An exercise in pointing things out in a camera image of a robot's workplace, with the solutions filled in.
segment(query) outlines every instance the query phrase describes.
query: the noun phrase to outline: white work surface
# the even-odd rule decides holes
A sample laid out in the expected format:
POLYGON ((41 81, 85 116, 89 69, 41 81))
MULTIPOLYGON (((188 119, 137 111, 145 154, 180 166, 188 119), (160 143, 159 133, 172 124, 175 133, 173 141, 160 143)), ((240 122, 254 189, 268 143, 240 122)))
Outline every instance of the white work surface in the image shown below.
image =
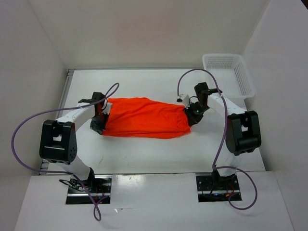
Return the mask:
MULTIPOLYGON (((228 202, 199 203, 195 174, 114 175, 111 203, 100 205, 101 222, 93 205, 65 205, 69 176, 34 176, 15 231, 292 231, 292 225, 273 172, 250 172, 258 200, 249 210, 233 209, 228 202)), ((238 173, 243 201, 255 193, 249 179, 238 173)))
MULTIPOLYGON (((147 97, 177 104, 177 83, 186 71, 75 71, 65 107, 76 106, 79 100, 91 98, 94 91, 106 93, 116 82, 120 83, 120 87, 113 98, 147 97)), ((189 73, 181 82, 180 93, 193 96, 194 86, 204 81, 207 81, 205 73, 189 73)), ((237 103, 245 107, 244 101, 237 103)), ((204 113, 202 121, 192 127, 190 134, 169 140, 100 136, 90 130, 89 120, 77 131, 77 154, 96 174, 211 172, 223 127, 224 119, 212 109, 204 113)), ((229 151, 224 145, 221 155, 227 154, 229 151)), ((245 154, 241 168, 246 171, 265 171, 259 149, 245 154)), ((56 164, 50 164, 49 170, 61 169, 56 164)))

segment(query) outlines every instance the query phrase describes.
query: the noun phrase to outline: white basket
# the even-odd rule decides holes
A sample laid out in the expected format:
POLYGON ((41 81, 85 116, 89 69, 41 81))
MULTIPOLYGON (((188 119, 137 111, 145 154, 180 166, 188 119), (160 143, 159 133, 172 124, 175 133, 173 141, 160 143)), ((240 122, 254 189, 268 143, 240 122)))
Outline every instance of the white basket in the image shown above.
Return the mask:
MULTIPOLYGON (((219 89, 231 99, 254 97, 256 88, 246 66, 238 54, 205 54, 202 57, 203 67, 215 77, 219 89)), ((207 75, 208 87, 216 88, 211 76, 207 75)))

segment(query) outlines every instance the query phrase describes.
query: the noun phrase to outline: orange shirt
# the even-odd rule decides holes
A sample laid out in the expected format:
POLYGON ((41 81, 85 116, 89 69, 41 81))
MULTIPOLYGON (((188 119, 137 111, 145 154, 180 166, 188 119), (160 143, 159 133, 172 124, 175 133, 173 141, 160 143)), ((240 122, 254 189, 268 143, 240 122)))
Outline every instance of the orange shirt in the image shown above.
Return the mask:
POLYGON ((112 103, 104 136, 171 139, 190 133, 184 106, 147 98, 108 99, 112 103))

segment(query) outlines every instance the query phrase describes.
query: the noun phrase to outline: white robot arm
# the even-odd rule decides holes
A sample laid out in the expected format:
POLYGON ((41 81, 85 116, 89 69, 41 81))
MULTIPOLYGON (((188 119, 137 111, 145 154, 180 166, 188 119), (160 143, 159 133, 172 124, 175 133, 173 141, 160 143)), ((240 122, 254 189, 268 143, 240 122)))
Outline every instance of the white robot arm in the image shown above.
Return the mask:
POLYGON ((94 172, 77 156, 76 131, 91 119, 90 128, 102 134, 112 104, 105 100, 101 104, 84 106, 103 98, 105 96, 102 93, 94 92, 92 99, 79 101, 79 109, 70 111, 56 120, 46 120, 42 128, 40 157, 76 175, 89 188, 95 184, 94 172))
MULTIPOLYGON (((178 102, 185 106, 184 112, 192 126, 200 122, 203 114, 209 108, 214 109, 223 118, 225 117, 224 103, 217 93, 217 89, 208 89, 206 83, 195 86, 198 102, 191 103, 188 95, 178 96, 178 102)), ((246 111, 237 106, 228 98, 224 97, 228 109, 228 125, 226 135, 226 146, 230 153, 221 154, 217 166, 231 166, 237 168, 244 157, 243 153, 253 152, 261 145, 261 135, 258 115, 255 111, 246 111)), ((235 173, 235 169, 218 169, 220 177, 229 177, 235 173)))

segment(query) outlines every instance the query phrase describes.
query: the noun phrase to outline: mounting plate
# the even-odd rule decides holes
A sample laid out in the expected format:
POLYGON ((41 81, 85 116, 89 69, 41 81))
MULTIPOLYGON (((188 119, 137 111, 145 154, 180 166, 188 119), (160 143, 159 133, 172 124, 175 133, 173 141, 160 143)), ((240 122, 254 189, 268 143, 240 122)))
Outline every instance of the mounting plate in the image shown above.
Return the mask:
POLYGON ((199 202, 215 202, 215 201, 228 201, 231 193, 237 193, 231 197, 231 201, 241 201, 240 186, 237 177, 234 181, 226 184, 223 188, 217 188, 213 185, 211 173, 196 174, 196 183, 198 190, 199 202))
MULTIPOLYGON (((102 199, 103 195, 108 196, 104 198, 100 204, 110 204, 110 192, 111 192, 111 175, 95 175, 95 178, 103 179, 104 184, 102 185, 103 194, 102 193, 91 193, 91 196, 95 201, 99 201, 102 199)), ((92 204, 88 194, 85 192, 79 192, 72 188, 68 188, 67 197, 66 197, 66 205, 83 205, 83 204, 92 204)))

